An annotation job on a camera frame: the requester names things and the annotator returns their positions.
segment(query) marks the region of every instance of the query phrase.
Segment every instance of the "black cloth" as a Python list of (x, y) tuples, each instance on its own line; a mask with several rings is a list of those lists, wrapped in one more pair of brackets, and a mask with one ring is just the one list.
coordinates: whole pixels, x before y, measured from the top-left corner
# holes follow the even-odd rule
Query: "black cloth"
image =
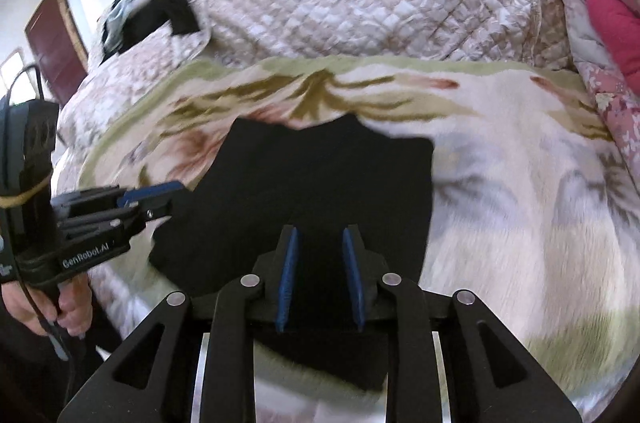
[[(76, 364), (74, 391), (77, 391), (102, 364), (102, 358), (95, 351), (95, 346), (98, 345), (108, 352), (113, 352), (120, 343), (122, 339), (118, 332), (111, 326), (104, 311), (94, 300), (94, 320), (84, 337), (86, 348), (84, 356)], [(28, 400), (29, 409), (48, 421), (57, 420), (63, 409), (68, 365), (56, 356), (48, 337), (35, 335), (7, 313), (2, 295), (0, 295), (0, 371), (9, 372), (12, 387)], [(6, 413), (0, 407), (2, 423), (18, 423), (5, 420), (1, 417), (2, 414)]]
[(150, 262), (192, 296), (250, 273), (285, 224), (300, 233), (289, 325), (261, 336), (281, 355), (362, 389), (380, 389), (386, 339), (354, 328), (342, 231), (417, 281), (432, 208), (433, 144), (391, 139), (347, 115), (304, 130), (238, 119), (188, 204), (156, 229)]
[[(115, 7), (120, 0), (113, 3)], [(116, 53), (124, 53), (143, 41), (165, 22), (171, 23), (173, 35), (186, 35), (200, 31), (200, 26), (188, 0), (150, 0), (142, 9), (131, 15), (122, 28), (122, 44), (117, 50), (104, 50), (106, 61)], [(102, 32), (102, 44), (107, 40), (106, 25)]]

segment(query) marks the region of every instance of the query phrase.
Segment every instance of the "door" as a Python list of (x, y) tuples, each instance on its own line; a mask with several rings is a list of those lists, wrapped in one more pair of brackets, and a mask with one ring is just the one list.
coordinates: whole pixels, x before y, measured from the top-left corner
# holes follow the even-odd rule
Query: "door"
[(86, 77), (87, 62), (66, 0), (42, 0), (24, 32), (49, 89), (64, 106)]

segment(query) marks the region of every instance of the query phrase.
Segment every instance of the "human hand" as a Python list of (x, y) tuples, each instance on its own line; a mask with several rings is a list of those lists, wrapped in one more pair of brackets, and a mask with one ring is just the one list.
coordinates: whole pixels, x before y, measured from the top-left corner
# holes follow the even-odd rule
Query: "human hand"
[[(69, 335), (77, 337), (89, 329), (94, 317), (91, 305), (92, 291), (86, 273), (74, 277), (60, 291), (58, 304), (60, 314), (53, 302), (42, 292), (27, 286), (36, 306), (42, 311), (47, 321), (58, 322)], [(34, 313), (29, 301), (17, 282), (2, 284), (2, 300), (9, 314), (18, 322), (27, 326), (37, 335), (44, 336), (46, 332)]]

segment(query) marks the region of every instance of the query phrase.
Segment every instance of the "blue gripper pad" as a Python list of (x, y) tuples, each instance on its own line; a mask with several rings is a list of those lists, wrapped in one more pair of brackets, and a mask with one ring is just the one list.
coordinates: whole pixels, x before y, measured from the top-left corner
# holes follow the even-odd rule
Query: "blue gripper pad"
[(276, 314), (276, 330), (281, 333), (289, 321), (289, 308), (293, 293), (293, 281), (296, 277), (298, 263), (298, 229), (293, 228), (287, 244), (287, 253), (282, 265), (280, 287), (278, 288), (278, 312)]
[(364, 291), (362, 288), (362, 279), (360, 278), (360, 270), (358, 268), (358, 259), (353, 247), (353, 240), (348, 228), (342, 232), (342, 258), (344, 259), (344, 269), (347, 273), (347, 285), (349, 286), (349, 295), (351, 297), (351, 311), (353, 312), (353, 321), (358, 326), (358, 330), (364, 329), (366, 322)]
[(120, 199), (118, 199), (118, 208), (123, 208), (128, 203), (132, 203), (134, 201), (140, 201), (169, 192), (176, 192), (183, 188), (184, 185), (180, 183), (180, 181), (169, 181), (169, 183), (129, 190), (125, 192)]

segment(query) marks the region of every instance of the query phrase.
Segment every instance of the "rubber band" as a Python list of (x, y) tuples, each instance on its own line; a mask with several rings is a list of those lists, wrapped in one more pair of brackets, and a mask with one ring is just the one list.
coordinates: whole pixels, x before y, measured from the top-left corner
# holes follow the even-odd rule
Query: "rubber band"
[(21, 207), (26, 204), (31, 198), (35, 197), (39, 192), (42, 192), (51, 183), (51, 177), (53, 171), (49, 172), (49, 175), (38, 183), (34, 188), (23, 192), (17, 196), (0, 196), (0, 209), (9, 209), (15, 207)]

